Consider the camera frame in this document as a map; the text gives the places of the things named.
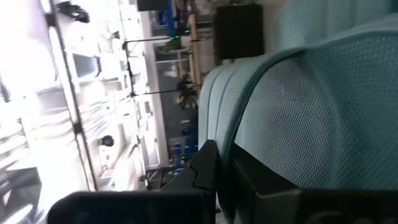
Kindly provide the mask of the green rubber slide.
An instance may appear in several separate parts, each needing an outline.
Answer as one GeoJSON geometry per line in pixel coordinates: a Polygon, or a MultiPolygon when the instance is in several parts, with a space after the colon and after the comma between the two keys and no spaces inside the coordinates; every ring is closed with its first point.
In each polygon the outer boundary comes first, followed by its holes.
{"type": "Polygon", "coordinates": [[[303,189],[398,192],[398,0],[286,0],[269,32],[272,53],[214,68],[201,89],[228,224],[235,144],[303,189]]]}

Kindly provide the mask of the black monitor screen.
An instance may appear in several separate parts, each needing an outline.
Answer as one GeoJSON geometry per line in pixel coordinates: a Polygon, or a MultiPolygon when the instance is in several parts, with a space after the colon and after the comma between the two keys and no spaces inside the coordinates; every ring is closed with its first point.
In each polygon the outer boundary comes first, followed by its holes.
{"type": "Polygon", "coordinates": [[[213,22],[215,51],[220,60],[265,54],[263,9],[260,4],[218,7],[213,22]]]}

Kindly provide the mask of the wooden shelf with black frame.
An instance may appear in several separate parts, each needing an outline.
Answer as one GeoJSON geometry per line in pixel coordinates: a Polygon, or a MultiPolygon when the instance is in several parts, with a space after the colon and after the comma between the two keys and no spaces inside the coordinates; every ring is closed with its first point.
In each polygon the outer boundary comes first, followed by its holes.
{"type": "MultiPolygon", "coordinates": [[[[182,87],[182,85],[178,84],[176,89],[174,89],[174,90],[153,91],[153,92],[145,92],[145,93],[136,93],[134,88],[133,88],[133,86],[134,86],[134,73],[131,70],[131,63],[130,63],[131,56],[130,56],[129,44],[130,43],[135,43],[134,47],[132,48],[132,49],[134,49],[141,42],[155,42],[155,41],[158,41],[158,40],[175,41],[175,40],[177,40],[179,38],[180,38],[179,36],[175,36],[175,37],[162,37],[162,38],[151,38],[151,39],[126,40],[126,41],[123,42],[122,49],[124,50],[124,53],[126,55],[127,71],[128,71],[129,77],[130,77],[130,81],[132,83],[132,90],[131,90],[131,93],[129,94],[130,97],[178,92],[182,98],[184,98],[186,96],[187,97],[192,96],[195,99],[198,98],[198,93],[196,92],[195,87],[201,86],[201,84],[194,84],[194,83],[189,84],[188,83],[184,87],[182,87]]],[[[185,73],[184,70],[182,70],[182,66],[180,64],[183,61],[182,59],[179,58],[179,56],[181,54],[182,54],[181,52],[177,52],[178,59],[176,59],[176,60],[155,61],[155,63],[174,63],[175,68],[177,69],[175,71],[175,74],[178,75],[178,77],[180,77],[181,80],[183,80],[184,75],[186,75],[186,73],[185,73]]]]}

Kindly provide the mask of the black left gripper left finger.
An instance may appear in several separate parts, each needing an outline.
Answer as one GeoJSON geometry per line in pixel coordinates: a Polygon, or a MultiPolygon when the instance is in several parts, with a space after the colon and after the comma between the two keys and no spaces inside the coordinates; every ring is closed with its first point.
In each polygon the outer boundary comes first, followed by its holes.
{"type": "Polygon", "coordinates": [[[51,207],[47,224],[215,224],[217,166],[207,140],[160,190],[75,192],[51,207]]]}

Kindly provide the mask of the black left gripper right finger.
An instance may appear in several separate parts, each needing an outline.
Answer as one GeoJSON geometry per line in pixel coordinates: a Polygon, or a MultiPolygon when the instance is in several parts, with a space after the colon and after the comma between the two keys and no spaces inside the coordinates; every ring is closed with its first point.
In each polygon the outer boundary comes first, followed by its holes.
{"type": "Polygon", "coordinates": [[[237,224],[398,224],[398,192],[303,189],[237,144],[231,171],[237,224]]]}

